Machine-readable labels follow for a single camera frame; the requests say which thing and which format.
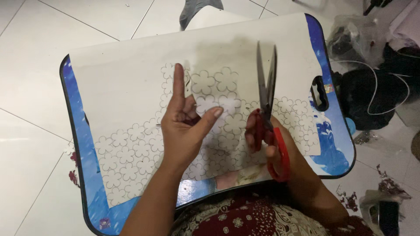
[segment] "gray pants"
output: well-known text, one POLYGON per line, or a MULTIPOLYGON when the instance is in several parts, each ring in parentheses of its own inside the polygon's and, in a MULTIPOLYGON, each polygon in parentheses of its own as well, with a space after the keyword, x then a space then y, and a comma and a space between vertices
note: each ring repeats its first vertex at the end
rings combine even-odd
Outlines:
POLYGON ((223 4, 221 0, 185 0, 184 9, 179 16, 179 24, 182 30, 188 26, 191 19, 205 6, 212 6, 217 9, 223 10, 223 4))

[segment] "blue printed surface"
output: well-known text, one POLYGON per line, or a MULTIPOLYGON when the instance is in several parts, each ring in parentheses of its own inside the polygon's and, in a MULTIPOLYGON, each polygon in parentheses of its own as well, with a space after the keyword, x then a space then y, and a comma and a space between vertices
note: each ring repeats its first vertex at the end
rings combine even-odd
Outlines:
MULTIPOLYGON (((332 84, 328 59, 324 50, 322 29, 311 16, 307 16, 307 23, 312 48, 322 68, 323 83, 325 85, 332 84)), ((78 149, 79 163, 81 163, 79 175, 81 176, 80 173, 83 175, 81 188, 82 194, 85 192, 82 199, 84 201, 86 223, 95 234, 118 235, 139 198, 131 199, 112 208, 108 207, 92 135, 85 120, 70 58, 67 57, 61 73, 67 89, 66 99, 71 109, 74 143, 76 150, 78 149)), ((324 113, 315 112, 321 155, 311 156, 311 158, 326 173, 339 176, 345 174, 351 163, 354 162, 354 147, 341 114, 335 91, 327 93, 327 97, 329 109, 324 113)), ((185 180, 180 183, 177 206, 188 204, 213 192, 214 181, 212 179, 203 181, 185 180)))

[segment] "scissor blade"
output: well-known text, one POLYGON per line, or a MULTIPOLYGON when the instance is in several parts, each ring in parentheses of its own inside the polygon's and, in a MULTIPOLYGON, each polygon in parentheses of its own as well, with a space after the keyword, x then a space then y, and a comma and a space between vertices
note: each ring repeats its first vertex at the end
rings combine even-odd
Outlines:
POLYGON ((260 91, 260 106, 262 109, 266 109, 267 100, 267 88, 265 87, 263 61, 261 59, 260 42, 257 43, 257 74, 258 74, 258 88, 260 91))

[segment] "fingernail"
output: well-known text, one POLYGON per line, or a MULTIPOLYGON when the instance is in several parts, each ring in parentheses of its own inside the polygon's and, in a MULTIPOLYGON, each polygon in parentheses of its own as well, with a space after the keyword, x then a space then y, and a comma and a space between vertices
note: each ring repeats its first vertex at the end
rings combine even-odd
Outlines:
POLYGON ((214 117, 219 118, 222 115, 223 108, 217 108, 216 111, 213 113, 214 117))

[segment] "white cable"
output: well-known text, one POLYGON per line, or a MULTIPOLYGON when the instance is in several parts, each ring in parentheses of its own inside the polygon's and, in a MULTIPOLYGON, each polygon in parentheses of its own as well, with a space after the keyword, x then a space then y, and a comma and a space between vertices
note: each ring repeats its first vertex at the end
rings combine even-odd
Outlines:
POLYGON ((373 113, 370 113, 370 112, 369 112, 370 105, 372 104, 373 99, 375 98, 375 95, 376 95, 376 90, 378 89, 378 77, 376 76, 376 73, 375 73, 374 69, 373 69, 370 65, 368 65, 368 64, 366 64, 366 63, 364 63, 364 62, 361 62, 361 61, 355 61, 355 60, 332 60, 332 61, 330 61, 330 63, 331 63, 331 62, 356 62, 356 63, 360 63, 360 64, 363 64, 363 65, 366 65, 367 67, 369 67, 369 68, 372 70, 373 75, 375 76, 375 91, 373 92, 372 99, 370 100, 370 103, 369 103, 369 105, 367 106, 367 111, 368 111, 368 114, 369 114, 369 115, 382 115, 382 114, 388 113, 388 112, 390 112, 390 111, 393 111, 393 110, 395 110, 397 107, 401 106, 401 104, 403 104, 403 103, 407 100, 407 98, 410 96, 410 87, 408 87, 407 82, 406 82, 405 80, 403 80, 403 79, 402 79, 399 75, 397 75, 397 74, 393 74, 393 73, 390 73, 390 74, 392 74, 392 75, 396 76, 397 78, 399 78, 401 81, 403 81, 403 82, 404 82, 404 84, 405 84, 405 86, 407 86, 407 96, 405 97, 404 101, 402 101, 400 104, 398 104, 398 106, 396 106, 396 107, 392 108, 392 109, 391 109, 391 110, 389 110, 389 111, 382 112, 382 113, 374 113, 374 114, 373 114, 373 113))

